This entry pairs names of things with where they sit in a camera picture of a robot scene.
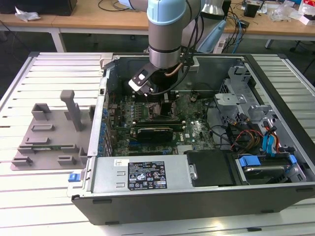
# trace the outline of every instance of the wooden desk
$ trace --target wooden desk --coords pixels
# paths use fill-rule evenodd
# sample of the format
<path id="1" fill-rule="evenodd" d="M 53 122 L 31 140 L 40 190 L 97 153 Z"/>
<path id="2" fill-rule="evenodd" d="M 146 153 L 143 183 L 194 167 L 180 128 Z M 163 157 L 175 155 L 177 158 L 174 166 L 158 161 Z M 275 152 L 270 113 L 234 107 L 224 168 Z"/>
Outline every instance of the wooden desk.
<path id="1" fill-rule="evenodd" d="M 240 0 L 232 0 L 232 9 L 240 18 L 250 23 L 246 30 L 245 38 L 267 39 L 266 48 L 270 48 L 273 40 L 315 40 L 315 27 L 306 26 L 298 20 L 291 19 L 290 22 L 272 22 L 266 14 L 256 14 L 254 18 L 245 17 L 244 12 L 240 10 Z M 234 33 L 235 24 L 233 20 L 227 19 L 227 24 L 220 41 L 218 42 L 215 53 L 221 53 L 223 45 L 229 37 Z"/>
<path id="2" fill-rule="evenodd" d="M 57 16 L 53 21 L 53 27 L 148 30 L 148 18 L 145 12 L 109 12 L 100 9 L 97 5 L 98 2 L 99 0 L 78 0 L 71 17 Z M 115 10 L 110 4 L 110 0 L 104 0 L 101 7 Z"/>
<path id="3" fill-rule="evenodd" d="M 55 18 L 56 16 L 53 15 L 40 15 L 39 20 L 25 22 L 17 18 L 14 14 L 0 14 L 0 20 L 6 26 L 52 27 Z"/>
<path id="4" fill-rule="evenodd" d="M 98 7 L 99 0 L 78 0 L 71 16 L 41 15 L 37 21 L 23 22 L 14 15 L 1 15 L 2 20 L 12 31 L 48 32 L 52 35 L 57 52 L 66 52 L 61 33 L 99 33 L 99 34 L 148 34 L 148 19 L 145 12 L 108 12 Z M 291 22 L 272 22 L 267 15 L 256 15 L 255 18 L 244 17 L 243 11 L 234 8 L 240 0 L 232 1 L 233 11 L 250 23 L 246 38 L 271 40 L 309 40 L 315 41 L 315 27 L 305 26 L 297 20 Z M 106 9 L 114 9 L 110 0 L 101 4 Z M 227 20 L 227 26 L 220 44 L 234 32 L 234 23 Z"/>
<path id="5" fill-rule="evenodd" d="M 291 19 L 290 22 L 272 22 L 268 15 L 258 13 L 254 18 L 245 17 L 244 12 L 240 10 L 240 5 L 235 8 L 235 5 L 240 2 L 242 1 L 233 0 L 231 7 L 233 12 L 240 18 L 240 20 L 250 23 L 250 26 L 246 30 L 246 34 L 315 36 L 314 26 L 306 26 L 298 20 Z M 228 19 L 224 32 L 233 33 L 234 27 L 234 22 L 231 19 Z"/>

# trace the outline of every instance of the table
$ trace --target table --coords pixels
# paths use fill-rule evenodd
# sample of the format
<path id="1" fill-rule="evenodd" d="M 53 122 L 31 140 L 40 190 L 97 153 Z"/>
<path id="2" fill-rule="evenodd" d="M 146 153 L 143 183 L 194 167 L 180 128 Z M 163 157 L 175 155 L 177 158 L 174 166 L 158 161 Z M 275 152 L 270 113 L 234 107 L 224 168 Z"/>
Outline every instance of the table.
<path id="1" fill-rule="evenodd" d="M 295 91 L 296 97 L 305 95 L 302 87 L 307 85 L 307 80 L 303 75 L 288 60 L 277 55 L 253 56 L 271 82 L 279 85 L 277 90 L 292 105 L 290 109 L 303 115 L 303 110 L 294 108 L 296 101 L 285 99 L 289 98 L 288 91 Z M 60 92 L 73 89 L 80 109 L 95 105 L 102 77 L 99 73 L 100 57 L 101 53 L 40 53 L 30 56 L 0 101 L 0 235 L 296 236 L 315 232 L 314 198 L 298 202 L 280 213 L 94 226 L 71 202 L 67 179 L 72 170 L 11 171 L 10 163 L 3 162 L 14 157 L 31 122 L 34 103 L 47 103 L 51 109 L 66 109 L 59 99 Z M 292 71 L 283 72 L 287 64 Z M 83 65 L 89 65 L 90 70 L 83 71 Z M 285 77 L 272 76 L 279 71 Z M 262 231 L 249 233 L 250 227 Z"/>
<path id="2" fill-rule="evenodd" d="M 50 33 L 57 52 L 66 52 L 61 33 L 148 34 L 146 13 L 108 12 L 100 9 L 98 2 L 99 0 L 78 0 L 71 16 L 40 15 L 40 20 L 24 22 L 13 14 L 0 14 L 0 20 L 12 31 Z M 101 6 L 114 9 L 110 0 L 105 0 Z M 7 29 L 0 24 L 0 30 Z"/>
<path id="3" fill-rule="evenodd" d="M 99 0 L 78 0 L 70 17 L 41 15 L 37 21 L 23 22 L 14 15 L 1 15 L 2 20 L 12 31 L 48 32 L 51 34 L 57 52 L 66 52 L 61 33 L 99 33 L 99 34 L 131 34 L 147 35 L 148 19 L 145 12 L 107 12 L 98 8 Z M 233 0 L 232 7 L 240 0 Z M 102 5 L 111 9 L 110 1 Z M 271 22 L 267 15 L 257 15 L 255 18 L 242 17 L 242 11 L 233 11 L 241 19 L 250 22 L 245 38 L 268 40 L 306 40 L 315 41 L 315 27 L 305 26 L 301 22 Z M 0 25 L 0 30 L 7 30 Z M 227 20 L 224 34 L 215 52 L 220 53 L 222 43 L 234 32 L 234 24 Z"/>
<path id="4" fill-rule="evenodd" d="M 254 18 L 245 17 L 244 12 L 240 10 L 240 0 L 232 0 L 233 12 L 239 17 L 240 20 L 244 20 L 250 23 L 246 30 L 244 38 L 251 39 L 267 39 L 266 48 L 270 48 L 273 40 L 301 40 L 301 41 L 314 41 L 315 40 L 315 27 L 306 26 L 301 22 L 291 19 L 291 22 L 272 22 L 266 14 L 256 14 Z M 231 19 L 227 19 L 227 25 L 224 30 L 219 46 L 219 50 L 216 53 L 221 53 L 222 43 L 232 36 L 234 33 L 234 22 Z"/>

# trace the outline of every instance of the desk leg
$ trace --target desk leg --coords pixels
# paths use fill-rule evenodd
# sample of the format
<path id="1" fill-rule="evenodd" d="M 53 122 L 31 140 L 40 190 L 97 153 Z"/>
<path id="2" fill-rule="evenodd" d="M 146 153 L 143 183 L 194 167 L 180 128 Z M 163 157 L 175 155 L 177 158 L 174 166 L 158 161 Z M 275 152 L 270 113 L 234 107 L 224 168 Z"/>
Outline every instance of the desk leg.
<path id="1" fill-rule="evenodd" d="M 220 37 L 220 39 L 218 40 L 214 50 L 213 50 L 213 53 L 214 54 L 221 54 L 222 53 L 222 50 L 224 48 L 224 45 L 225 45 L 225 42 L 226 40 L 229 38 L 229 34 L 228 33 L 223 33 Z"/>
<path id="2" fill-rule="evenodd" d="M 5 36 L 4 31 L 0 31 L 0 42 L 5 42 L 7 37 Z"/>
<path id="3" fill-rule="evenodd" d="M 266 49 L 269 49 L 269 48 L 271 48 L 271 44 L 273 43 L 273 39 L 268 39 L 268 41 L 267 41 L 267 43 L 266 43 L 266 45 L 265 45 L 265 48 Z"/>
<path id="4" fill-rule="evenodd" d="M 59 29 L 53 29 L 53 31 L 50 32 L 51 36 L 53 38 L 53 41 L 55 43 L 55 47 L 57 49 L 58 53 L 65 53 L 67 52 L 64 42 L 63 42 L 63 36 L 60 33 Z"/>

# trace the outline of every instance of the power supply label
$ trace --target power supply label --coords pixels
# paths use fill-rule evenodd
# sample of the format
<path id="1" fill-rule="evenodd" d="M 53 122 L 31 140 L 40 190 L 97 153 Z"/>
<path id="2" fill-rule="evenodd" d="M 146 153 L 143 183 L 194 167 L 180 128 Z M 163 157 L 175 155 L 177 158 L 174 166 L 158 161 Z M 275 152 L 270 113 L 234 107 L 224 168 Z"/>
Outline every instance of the power supply label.
<path id="1" fill-rule="evenodd" d="M 128 163 L 129 190 L 163 188 L 167 188 L 164 161 Z"/>

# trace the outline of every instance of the aluminum profile table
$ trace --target aluminum profile table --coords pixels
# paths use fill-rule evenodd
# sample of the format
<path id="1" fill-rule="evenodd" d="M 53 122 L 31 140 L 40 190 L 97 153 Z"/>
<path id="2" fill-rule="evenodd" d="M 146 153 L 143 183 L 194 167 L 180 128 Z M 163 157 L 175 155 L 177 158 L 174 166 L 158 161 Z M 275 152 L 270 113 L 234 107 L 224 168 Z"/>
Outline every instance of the aluminum profile table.
<path id="1" fill-rule="evenodd" d="M 286 58 L 277 55 L 253 55 L 287 106 L 315 142 L 315 88 Z M 256 88 L 268 104 L 260 88 Z"/>
<path id="2" fill-rule="evenodd" d="M 31 122 L 34 103 L 45 102 L 53 108 L 65 108 L 59 100 L 62 89 L 75 91 L 75 101 L 81 109 L 96 103 L 102 76 L 100 56 L 101 53 L 41 53 L 26 60 L 0 102 L 0 162 L 10 161 L 14 157 Z M 306 89 L 311 95 L 296 91 L 305 89 L 303 86 L 309 84 L 288 60 L 276 55 L 254 57 L 274 85 L 279 86 L 283 98 L 303 95 L 311 99 L 311 87 Z M 279 72 L 275 69 L 284 70 L 282 72 L 288 75 L 284 76 L 286 79 L 271 76 Z M 286 85 L 288 80 L 292 80 L 291 85 Z M 309 107 L 305 111 L 296 111 L 294 105 L 292 103 L 290 108 L 301 118 L 315 113 L 312 102 L 305 107 Z M 272 214 L 94 226 L 71 202 L 71 193 L 67 191 L 68 174 L 71 172 L 72 170 L 14 172 L 10 170 L 10 163 L 0 163 L 0 235 L 293 236 L 312 235 L 315 232 L 315 199 L 303 200 L 280 213 Z M 262 231 L 249 232 L 248 228 L 252 227 Z"/>

